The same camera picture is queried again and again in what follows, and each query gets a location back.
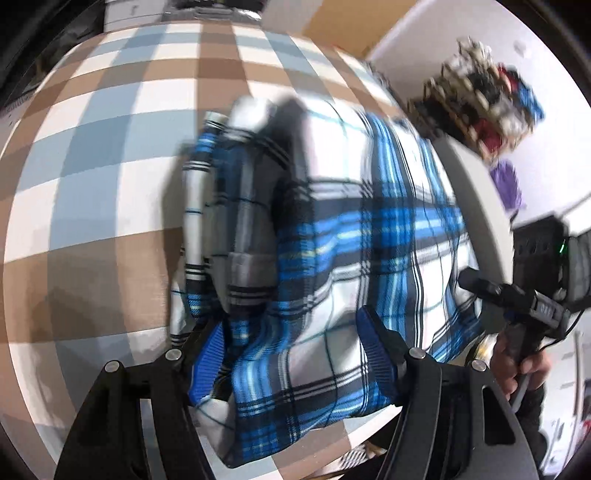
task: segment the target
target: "blue gripper pad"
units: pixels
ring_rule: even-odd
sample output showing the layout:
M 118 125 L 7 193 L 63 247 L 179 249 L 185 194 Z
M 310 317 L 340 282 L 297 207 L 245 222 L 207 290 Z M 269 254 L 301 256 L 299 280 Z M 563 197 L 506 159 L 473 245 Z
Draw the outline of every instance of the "blue gripper pad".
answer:
M 396 388 L 398 370 L 392 363 L 386 344 L 393 332 L 384 326 L 371 307 L 361 307 L 357 311 L 355 321 L 359 339 L 378 387 L 384 396 L 396 403 L 399 397 Z
M 212 391 L 213 382 L 222 365 L 225 345 L 222 322 L 219 322 L 205 341 L 193 364 L 188 395 L 191 405 L 198 405 Z

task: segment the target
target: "red object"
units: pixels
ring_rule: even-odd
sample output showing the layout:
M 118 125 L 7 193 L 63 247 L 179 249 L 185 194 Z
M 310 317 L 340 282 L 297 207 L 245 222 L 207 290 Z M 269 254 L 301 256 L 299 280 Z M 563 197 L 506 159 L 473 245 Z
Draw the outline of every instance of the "red object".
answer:
M 511 85 L 511 93 L 516 92 L 519 88 L 519 79 L 515 77 L 513 72 L 507 70 L 502 63 L 499 63 L 497 68 L 499 69 L 499 75 L 501 78 L 505 76 L 509 80 L 509 84 Z
M 489 152 L 494 153 L 502 147 L 502 137 L 486 118 L 478 120 L 473 127 L 476 130 L 476 135 L 478 135 L 478 140 L 484 142 Z

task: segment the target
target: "beige checkered tablecloth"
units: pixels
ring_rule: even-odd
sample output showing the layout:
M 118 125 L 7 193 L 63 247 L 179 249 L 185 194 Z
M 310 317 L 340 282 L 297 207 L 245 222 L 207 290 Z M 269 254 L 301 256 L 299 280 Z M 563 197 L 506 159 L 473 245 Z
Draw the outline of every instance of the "beige checkered tablecloth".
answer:
M 400 114 L 353 57 L 222 22 L 100 35 L 45 79 L 0 158 L 0 419 L 39 478 L 53 477 L 102 365 L 149 362 L 166 348 L 182 239 L 180 146 L 195 140 L 206 111 L 228 111 L 239 96 L 311 93 Z M 340 421 L 234 470 L 204 442 L 218 479 L 297 479 L 395 411 Z M 153 425 L 145 431 L 155 458 Z

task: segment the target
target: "plaid fabric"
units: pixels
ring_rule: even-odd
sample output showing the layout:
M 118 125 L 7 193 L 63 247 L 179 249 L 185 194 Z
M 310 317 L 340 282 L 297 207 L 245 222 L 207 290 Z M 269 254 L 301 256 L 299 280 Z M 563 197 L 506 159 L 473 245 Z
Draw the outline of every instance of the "plaid fabric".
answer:
M 183 243 L 182 145 L 195 142 L 205 112 L 228 113 L 243 95 L 305 92 L 400 114 L 341 51 L 256 27 L 192 21 L 84 42 L 30 102 L 0 118 L 10 132 L 0 147 L 0 421 L 38 478 L 53 478 L 104 364 L 149 362 L 169 344 L 170 281 Z M 157 463 L 144 407 L 148 458 Z M 211 452 L 212 465 L 222 480 L 296 480 L 393 414 L 337 422 L 313 432 L 312 443 L 303 439 L 239 470 Z M 306 447 L 319 443 L 326 447 Z M 152 472 L 162 478 L 161 468 Z
M 361 306 L 439 361 L 480 334 L 456 282 L 471 252 L 462 214 L 409 122 L 244 98 L 221 135 L 210 130 L 186 163 L 186 288 L 173 290 L 171 333 L 225 320 L 214 407 L 200 411 L 227 465 L 388 404 L 356 333 Z

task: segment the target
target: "white cabinet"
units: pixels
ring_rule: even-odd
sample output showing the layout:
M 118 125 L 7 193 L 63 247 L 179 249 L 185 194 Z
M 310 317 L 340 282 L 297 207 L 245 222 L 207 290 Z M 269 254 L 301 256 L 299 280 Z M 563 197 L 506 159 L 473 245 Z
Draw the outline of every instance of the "white cabinet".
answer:
M 167 0 L 107 0 L 105 31 L 157 22 L 167 4 Z

